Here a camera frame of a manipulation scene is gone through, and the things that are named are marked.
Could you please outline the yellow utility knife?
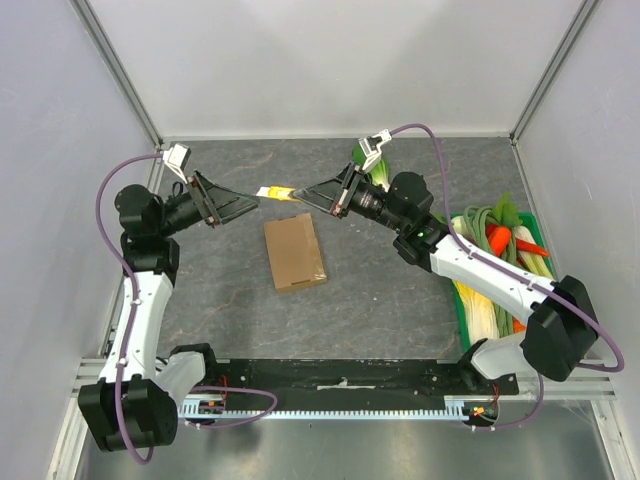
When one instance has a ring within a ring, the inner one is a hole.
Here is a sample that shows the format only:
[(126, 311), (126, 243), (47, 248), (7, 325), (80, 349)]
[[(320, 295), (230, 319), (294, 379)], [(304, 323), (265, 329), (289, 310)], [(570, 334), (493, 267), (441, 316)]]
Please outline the yellow utility knife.
[(282, 186), (261, 186), (256, 192), (257, 197), (278, 200), (297, 202), (297, 199), (292, 196), (294, 188), (282, 187)]

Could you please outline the brown cardboard express box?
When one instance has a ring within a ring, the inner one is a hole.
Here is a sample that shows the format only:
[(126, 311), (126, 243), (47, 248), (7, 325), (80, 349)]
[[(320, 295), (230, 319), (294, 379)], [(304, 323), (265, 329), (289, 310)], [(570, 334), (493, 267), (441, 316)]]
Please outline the brown cardboard express box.
[(310, 213), (266, 222), (264, 234), (278, 293), (294, 292), (327, 282)]

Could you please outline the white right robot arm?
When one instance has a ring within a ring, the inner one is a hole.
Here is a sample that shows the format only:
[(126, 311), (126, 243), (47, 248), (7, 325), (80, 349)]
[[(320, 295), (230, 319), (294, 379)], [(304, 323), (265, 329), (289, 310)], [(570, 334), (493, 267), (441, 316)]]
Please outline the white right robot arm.
[(494, 379), (522, 370), (563, 382), (598, 338), (581, 281), (535, 275), (452, 235), (431, 214), (433, 196), (416, 173), (401, 172), (383, 189), (349, 164), (337, 176), (290, 196), (334, 217), (354, 212), (395, 231), (393, 246), (406, 263), (470, 287), (525, 325), (519, 334), (472, 346), (470, 361), (457, 371), (460, 386), (469, 393), (481, 393)]

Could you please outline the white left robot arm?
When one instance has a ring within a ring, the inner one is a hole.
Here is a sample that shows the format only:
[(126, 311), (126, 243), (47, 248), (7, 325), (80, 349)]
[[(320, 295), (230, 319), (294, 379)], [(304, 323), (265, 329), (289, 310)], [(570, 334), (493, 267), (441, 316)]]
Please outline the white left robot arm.
[(208, 393), (221, 378), (207, 343), (174, 348), (156, 364), (164, 312), (180, 261), (174, 234), (200, 222), (225, 225), (256, 209), (256, 197), (194, 172), (162, 199), (133, 184), (115, 197), (123, 229), (116, 249), (124, 270), (124, 299), (112, 349), (98, 379), (81, 387), (78, 406), (98, 448), (106, 452), (167, 446), (176, 437), (178, 408), (192, 388)]

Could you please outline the green bok choy toy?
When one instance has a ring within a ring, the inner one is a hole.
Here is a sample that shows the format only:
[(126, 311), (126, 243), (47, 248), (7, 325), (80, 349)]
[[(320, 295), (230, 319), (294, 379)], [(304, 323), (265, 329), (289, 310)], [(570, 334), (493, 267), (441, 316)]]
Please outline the green bok choy toy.
[[(364, 152), (359, 145), (355, 145), (351, 151), (351, 160), (363, 167), (366, 161)], [(390, 188), (390, 168), (386, 157), (382, 155), (379, 162), (368, 172), (371, 183), (388, 191)]]

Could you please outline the green long beans bundle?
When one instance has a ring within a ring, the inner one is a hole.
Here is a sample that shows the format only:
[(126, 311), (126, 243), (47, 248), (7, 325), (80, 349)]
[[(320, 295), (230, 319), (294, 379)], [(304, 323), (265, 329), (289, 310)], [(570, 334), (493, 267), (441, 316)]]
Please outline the green long beans bundle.
[[(462, 225), (466, 228), (466, 232), (470, 236), (471, 241), (489, 254), (493, 253), (491, 252), (491, 249), (489, 247), (486, 230), (490, 224), (497, 225), (497, 222), (492, 214), (492, 209), (493, 207), (491, 206), (469, 206), (464, 209), (460, 217)], [(501, 257), (498, 258), (512, 265), (517, 264), (516, 243), (513, 235), (511, 246)]]

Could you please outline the orange carrot toy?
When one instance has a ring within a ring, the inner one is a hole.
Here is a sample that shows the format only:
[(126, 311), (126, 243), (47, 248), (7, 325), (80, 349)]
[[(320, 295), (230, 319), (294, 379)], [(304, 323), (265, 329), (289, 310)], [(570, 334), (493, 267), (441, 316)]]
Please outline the orange carrot toy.
[(501, 257), (511, 246), (512, 231), (505, 226), (490, 224), (486, 230), (489, 247), (496, 257)]

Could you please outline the green leaf vegetable toy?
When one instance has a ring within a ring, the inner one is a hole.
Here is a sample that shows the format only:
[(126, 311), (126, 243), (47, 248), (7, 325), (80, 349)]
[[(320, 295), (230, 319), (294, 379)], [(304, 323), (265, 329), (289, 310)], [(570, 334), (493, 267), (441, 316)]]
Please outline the green leaf vegetable toy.
[(522, 225), (517, 205), (511, 200), (509, 192), (505, 192), (492, 209), (493, 217), (498, 226), (509, 229)]

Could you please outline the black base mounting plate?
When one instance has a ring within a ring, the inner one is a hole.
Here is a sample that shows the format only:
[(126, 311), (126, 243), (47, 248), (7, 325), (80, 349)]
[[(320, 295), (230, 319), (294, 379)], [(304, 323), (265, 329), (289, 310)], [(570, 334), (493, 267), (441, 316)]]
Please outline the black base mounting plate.
[(203, 381), (274, 393), (285, 407), (442, 406), (446, 396), (491, 398), (519, 393), (516, 376), (486, 380), (469, 363), (402, 360), (219, 360)]

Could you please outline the yellow napa cabbage toy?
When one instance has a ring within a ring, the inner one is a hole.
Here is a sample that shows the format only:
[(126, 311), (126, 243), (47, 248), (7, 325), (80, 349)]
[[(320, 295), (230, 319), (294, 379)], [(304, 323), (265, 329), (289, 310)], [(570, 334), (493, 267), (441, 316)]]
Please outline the yellow napa cabbage toy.
[(493, 303), (459, 281), (454, 281), (453, 284), (462, 302), (469, 343), (473, 345), (484, 339), (498, 339), (499, 330)]

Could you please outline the red chili pepper toy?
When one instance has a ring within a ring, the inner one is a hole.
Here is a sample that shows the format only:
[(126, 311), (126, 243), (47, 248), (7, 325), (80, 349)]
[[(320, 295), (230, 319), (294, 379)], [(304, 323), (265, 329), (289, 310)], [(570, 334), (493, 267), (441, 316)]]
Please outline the red chili pepper toy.
[(543, 247), (535, 244), (535, 243), (531, 243), (528, 242), (526, 240), (522, 240), (520, 238), (516, 239), (516, 249), (519, 252), (524, 252), (524, 253), (529, 253), (529, 254), (533, 254), (533, 255), (538, 255), (541, 257), (549, 257), (550, 254), (549, 252), (544, 249)]

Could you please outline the green plastic basket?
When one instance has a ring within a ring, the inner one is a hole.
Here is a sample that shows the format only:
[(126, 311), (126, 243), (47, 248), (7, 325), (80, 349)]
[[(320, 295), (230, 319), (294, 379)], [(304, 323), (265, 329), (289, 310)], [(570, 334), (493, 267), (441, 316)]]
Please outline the green plastic basket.
[[(546, 250), (538, 222), (529, 212), (494, 216), (493, 207), (469, 207), (453, 218), (457, 233), (480, 241), (490, 253), (526, 272), (553, 279), (549, 252)], [(482, 339), (498, 339), (523, 333), (526, 326), (487, 297), (455, 281), (453, 283), (460, 333), (464, 349)]]

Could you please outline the green celery toy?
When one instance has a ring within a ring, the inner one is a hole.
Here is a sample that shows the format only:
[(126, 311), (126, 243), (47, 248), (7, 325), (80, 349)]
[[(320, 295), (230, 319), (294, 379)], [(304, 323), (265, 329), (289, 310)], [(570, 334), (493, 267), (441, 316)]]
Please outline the green celery toy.
[[(515, 236), (515, 239), (520, 238), (522, 240), (526, 240), (528, 242), (537, 244), (535, 242), (535, 240), (534, 240), (534, 237), (533, 237), (531, 231), (527, 227), (525, 227), (524, 225), (515, 227), (513, 229), (513, 234)], [(549, 278), (549, 279), (553, 279), (554, 278), (554, 275), (552, 274), (551, 270), (549, 269), (549, 267), (547, 266), (547, 263), (545, 261), (545, 259), (547, 257), (541, 257), (541, 256), (538, 256), (538, 255), (519, 252), (518, 250), (517, 250), (517, 254), (518, 254), (518, 256), (519, 256), (519, 258), (521, 260), (521, 263), (530, 272), (532, 272), (532, 273), (534, 273), (536, 275), (539, 275), (539, 276), (543, 276), (543, 277)]]

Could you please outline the aluminium frame rail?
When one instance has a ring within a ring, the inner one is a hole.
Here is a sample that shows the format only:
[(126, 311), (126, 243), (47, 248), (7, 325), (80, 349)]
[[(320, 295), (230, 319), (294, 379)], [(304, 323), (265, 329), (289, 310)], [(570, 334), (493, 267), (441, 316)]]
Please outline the aluminium frame rail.
[[(472, 367), (471, 363), (465, 359), (461, 359), (457, 362), (444, 362), (440, 363), (457, 363), (467, 362)], [(489, 403), (495, 404), (497, 407), (501, 404), (505, 404), (509, 401), (531, 401), (536, 402), (540, 399), (546, 399), (549, 401), (569, 401), (569, 400), (590, 400), (594, 402), (599, 401), (613, 401), (616, 396), (610, 379), (601, 372), (591, 371), (588, 369), (578, 369), (574, 371), (567, 380), (563, 382), (555, 382), (552, 380), (544, 379), (538, 380), (537, 376), (530, 370), (522, 370), (513, 373), (516, 376), (517, 384), (519, 387), (519, 393), (515, 396), (501, 396), (495, 394), (493, 397), (474, 397), (474, 396), (446, 396), (447, 399), (463, 400), (467, 405), (488, 405)], [(234, 407), (249, 407), (255, 409), (262, 409), (264, 414), (268, 414), (273, 411), (278, 405), (277, 396), (269, 391), (253, 389), (253, 388), (239, 388), (228, 386), (215, 386), (205, 384), (203, 381), (192, 388), (191, 392), (186, 396), (192, 394), (215, 394), (219, 395), (224, 401), (231, 400), (231, 405)], [(251, 421), (260, 420), (258, 417), (249, 419)], [(218, 420), (218, 421), (206, 421), (203, 424), (193, 423), (189, 421), (183, 421), (178, 418), (178, 426), (194, 425), (198, 428), (204, 428), (206, 426), (222, 425), (225, 422), (238, 423), (240, 421)], [(382, 420), (328, 420), (328, 421), (382, 421)], [(451, 421), (459, 422), (470, 428), (488, 427), (493, 421), (486, 420), (470, 420), (470, 421)]]

